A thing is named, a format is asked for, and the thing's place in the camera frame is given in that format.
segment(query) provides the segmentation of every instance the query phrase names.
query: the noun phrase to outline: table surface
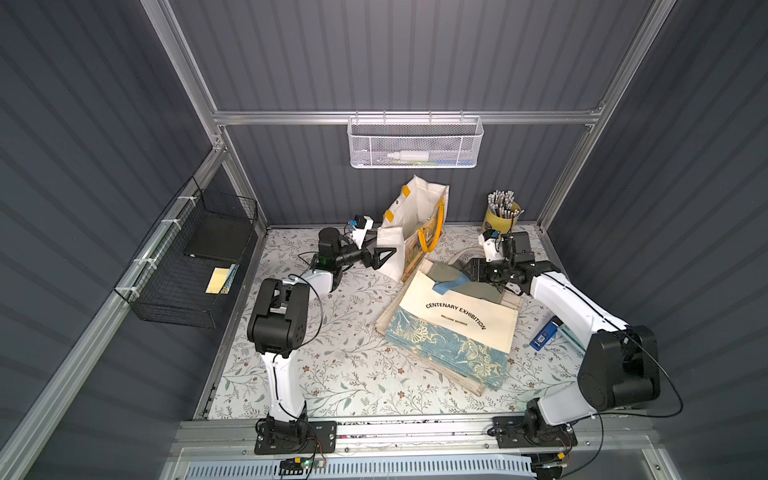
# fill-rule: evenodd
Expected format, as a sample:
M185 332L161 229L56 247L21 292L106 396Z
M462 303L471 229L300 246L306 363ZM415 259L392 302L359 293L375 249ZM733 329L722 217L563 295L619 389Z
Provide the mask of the table surface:
M536 259L546 260L537 228L515 229L528 231ZM317 249L318 231L270 230L209 419L266 415L270 402L266 371L246 338L246 326L261 281L301 273L306 264L296 255ZM480 227L445 227L431 258L448 261L460 250L477 245L479 232ZM376 332L376 319L400 289L402 284L357 263L344 274L336 291L322 297L326 321L317 339L299 351L297 362L311 417L517 412L525 409L528 400L575 381L581 354L559 332L540 352L528 345L553 314L525 296L504 385L495 392L486 389L482 396L466 392ZM314 301L308 335L316 331L319 315Z

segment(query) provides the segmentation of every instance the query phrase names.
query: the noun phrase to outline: pen holder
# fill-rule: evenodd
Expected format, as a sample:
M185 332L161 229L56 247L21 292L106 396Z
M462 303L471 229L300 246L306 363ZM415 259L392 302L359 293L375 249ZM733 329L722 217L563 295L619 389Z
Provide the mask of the pen holder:
M520 205L516 202L512 203L512 211L520 210ZM518 222L517 218L501 218L498 215L491 212L491 208L485 209L485 222L483 228L485 230L498 230L499 233L509 233L515 228L515 224Z

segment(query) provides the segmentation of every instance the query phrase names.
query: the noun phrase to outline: yellow card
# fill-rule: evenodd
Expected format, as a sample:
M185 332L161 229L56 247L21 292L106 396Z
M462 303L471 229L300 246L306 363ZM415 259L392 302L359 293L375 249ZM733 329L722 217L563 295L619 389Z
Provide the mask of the yellow card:
M210 276L210 282L208 282L208 290L205 293L219 293L221 287L227 281L227 276L230 274L228 268L214 268L214 274Z

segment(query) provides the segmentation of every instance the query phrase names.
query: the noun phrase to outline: wall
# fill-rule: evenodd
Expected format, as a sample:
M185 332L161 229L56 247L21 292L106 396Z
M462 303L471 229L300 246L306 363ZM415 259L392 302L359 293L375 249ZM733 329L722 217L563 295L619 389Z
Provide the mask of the wall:
M138 2L2 2L0 71L4 444L210 145ZM129 316L28 478L152 478L220 334Z
M448 221L480 221L488 192L496 189L516 192L525 209L521 218L535 220L584 131L581 125L490 125L475 168L362 170L349 165L345 127L227 129L272 225L346 223L360 214L380 222L413 175L451 186Z
M685 478L768 473L767 25L765 1L678 2L549 231L577 286L656 333Z
M650 1L171 4L220 111L495 111L597 107ZM474 169L360 171L343 127L229 127L271 224L380 221L413 174L451 184L449 221L496 188L535 220L581 131L487 126Z

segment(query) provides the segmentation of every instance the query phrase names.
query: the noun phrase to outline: canvas tote bag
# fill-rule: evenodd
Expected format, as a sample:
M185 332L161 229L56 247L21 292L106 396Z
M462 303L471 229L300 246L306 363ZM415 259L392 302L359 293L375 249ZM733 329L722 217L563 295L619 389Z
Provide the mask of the canvas tote bag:
M377 247L397 249L380 273L405 282L424 255L435 249L448 212L448 192L448 185L430 184L416 175L402 187L376 233Z

